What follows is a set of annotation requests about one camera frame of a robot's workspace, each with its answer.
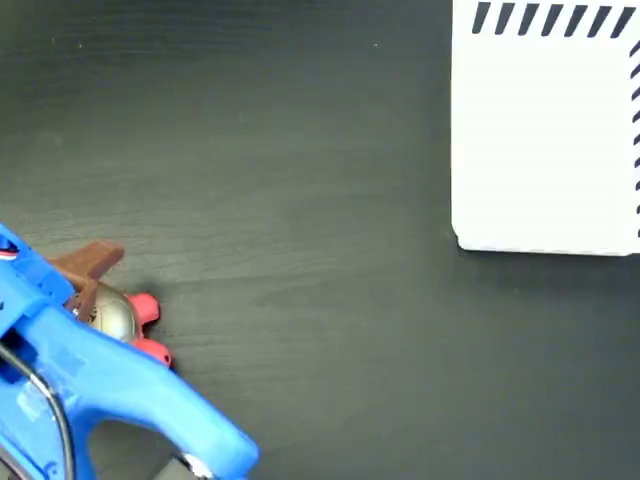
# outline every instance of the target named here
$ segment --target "black wire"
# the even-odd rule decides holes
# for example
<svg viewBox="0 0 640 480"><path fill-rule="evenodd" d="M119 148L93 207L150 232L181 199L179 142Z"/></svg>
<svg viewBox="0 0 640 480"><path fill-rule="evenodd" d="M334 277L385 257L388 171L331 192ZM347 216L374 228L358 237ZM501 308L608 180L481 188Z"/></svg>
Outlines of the black wire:
<svg viewBox="0 0 640 480"><path fill-rule="evenodd" d="M20 357L9 350L2 342L0 342L0 358L6 361L13 368L18 370L22 375L27 377L31 383L44 395L47 403L58 424L60 431L60 439L62 440L62 453L64 456L65 480L75 480L76 478L76 458L73 449L73 440L71 438L71 428L67 414L62 407L62 403L58 399L56 393L51 389L44 378L27 365Z"/></svg>

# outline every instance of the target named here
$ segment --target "wood grain surface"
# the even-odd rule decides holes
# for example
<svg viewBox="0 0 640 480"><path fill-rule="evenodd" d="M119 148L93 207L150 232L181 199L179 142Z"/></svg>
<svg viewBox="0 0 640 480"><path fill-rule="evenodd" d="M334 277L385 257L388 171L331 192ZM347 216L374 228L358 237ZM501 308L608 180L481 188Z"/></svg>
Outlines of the wood grain surface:
<svg viewBox="0 0 640 480"><path fill-rule="evenodd" d="M159 297L151 337L261 445L252 478L640 467L637 262L456 248L450 10L0 2L2 221L126 244L109 280ZM123 480L170 445L92 449Z"/></svg>

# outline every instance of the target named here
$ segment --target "dark wooden table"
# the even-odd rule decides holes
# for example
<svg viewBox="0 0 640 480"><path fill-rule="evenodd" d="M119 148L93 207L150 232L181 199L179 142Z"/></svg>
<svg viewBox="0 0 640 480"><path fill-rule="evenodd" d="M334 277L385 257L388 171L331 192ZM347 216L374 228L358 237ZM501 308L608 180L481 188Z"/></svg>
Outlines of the dark wooden table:
<svg viewBox="0 0 640 480"><path fill-rule="evenodd" d="M110 280L160 298L253 478L634 476L636 262L456 248L450 2L10 3L0 218L127 245ZM121 480L170 450L92 447Z"/></svg>

